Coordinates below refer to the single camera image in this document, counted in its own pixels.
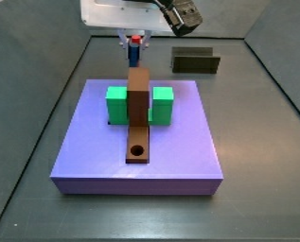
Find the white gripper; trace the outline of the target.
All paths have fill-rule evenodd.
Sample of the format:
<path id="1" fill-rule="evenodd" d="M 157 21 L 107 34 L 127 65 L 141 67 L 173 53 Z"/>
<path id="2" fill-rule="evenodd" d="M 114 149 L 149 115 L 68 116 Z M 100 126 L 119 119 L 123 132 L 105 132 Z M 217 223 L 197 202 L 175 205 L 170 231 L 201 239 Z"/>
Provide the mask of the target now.
<path id="1" fill-rule="evenodd" d="M 153 31 L 171 32 L 163 14 L 154 3 L 125 0 L 80 0 L 80 19 L 87 26 L 118 28 L 119 46 L 127 60 L 129 38 L 126 29 L 145 30 L 139 44 L 139 60 L 150 47 Z"/>

